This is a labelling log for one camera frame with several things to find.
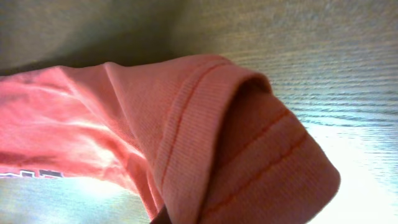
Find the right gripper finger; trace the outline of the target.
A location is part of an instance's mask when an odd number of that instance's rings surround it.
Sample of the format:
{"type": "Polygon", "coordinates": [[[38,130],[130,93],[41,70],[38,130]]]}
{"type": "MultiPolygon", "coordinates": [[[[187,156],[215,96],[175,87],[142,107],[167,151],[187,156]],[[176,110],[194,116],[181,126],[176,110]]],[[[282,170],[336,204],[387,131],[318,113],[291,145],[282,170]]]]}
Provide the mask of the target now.
{"type": "Polygon", "coordinates": [[[157,216],[151,220],[150,224],[172,224],[166,206],[164,206],[157,216]]]}

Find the orange-red t-shirt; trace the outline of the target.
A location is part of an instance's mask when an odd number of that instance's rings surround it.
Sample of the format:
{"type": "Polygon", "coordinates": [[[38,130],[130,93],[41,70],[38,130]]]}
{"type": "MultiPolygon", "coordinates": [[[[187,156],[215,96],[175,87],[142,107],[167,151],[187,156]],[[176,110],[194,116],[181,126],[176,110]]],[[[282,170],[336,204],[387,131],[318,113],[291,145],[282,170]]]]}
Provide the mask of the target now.
{"type": "Polygon", "coordinates": [[[217,55],[2,77],[1,175],[107,180],[173,223],[306,223],[340,186],[267,78],[217,55]]]}

